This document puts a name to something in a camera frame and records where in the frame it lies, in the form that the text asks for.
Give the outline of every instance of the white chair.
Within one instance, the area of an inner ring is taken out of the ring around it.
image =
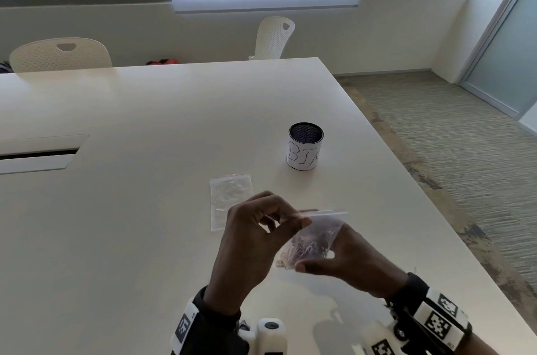
[[[286,17],[267,17],[257,31],[256,53],[249,60],[277,60],[287,40],[295,31],[295,24]]]
[[[106,47],[89,38],[53,38],[34,41],[9,56],[16,73],[63,69],[107,68],[112,60]]]

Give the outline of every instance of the clear plastic bag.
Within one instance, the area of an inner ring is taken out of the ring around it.
[[[253,196],[249,174],[211,178],[211,230],[225,228],[228,210]]]
[[[346,220],[344,210],[305,212],[312,224],[300,230],[276,254],[274,266],[294,269],[303,259],[325,258]]]

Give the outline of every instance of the floor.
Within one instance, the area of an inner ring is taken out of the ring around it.
[[[338,81],[537,332],[537,138],[431,72]]]

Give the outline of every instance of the door frame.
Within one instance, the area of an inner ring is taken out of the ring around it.
[[[526,105],[524,105],[523,108],[521,108],[519,112],[517,112],[511,107],[505,105],[503,102],[495,99],[493,96],[481,91],[480,89],[474,87],[472,84],[467,82],[468,77],[474,71],[474,68],[476,67],[477,63],[481,60],[481,57],[487,50],[488,46],[500,30],[501,26],[504,24],[505,20],[509,16],[509,13],[511,13],[511,10],[517,4],[517,2],[518,0],[503,0],[502,4],[500,5],[500,8],[496,12],[493,20],[489,25],[489,31],[488,33],[486,33],[486,38],[479,45],[479,49],[475,53],[473,60],[468,65],[466,72],[462,75],[462,79],[460,80],[459,85],[466,89],[468,92],[474,94],[478,98],[494,106],[496,109],[500,110],[504,114],[516,120],[519,120],[535,104],[535,102],[537,101],[537,97],[535,97],[535,99],[532,99],[531,102],[528,102]]]

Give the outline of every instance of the white table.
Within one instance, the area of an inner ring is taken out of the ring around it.
[[[319,165],[287,129],[324,129]],[[537,338],[318,59],[0,75],[0,140],[89,134],[65,170],[0,176],[2,353],[166,355],[211,273],[209,179],[249,172],[297,208],[345,208],[439,287],[500,354]],[[389,316],[338,280],[274,269],[249,320],[281,318],[289,354],[351,354]]]

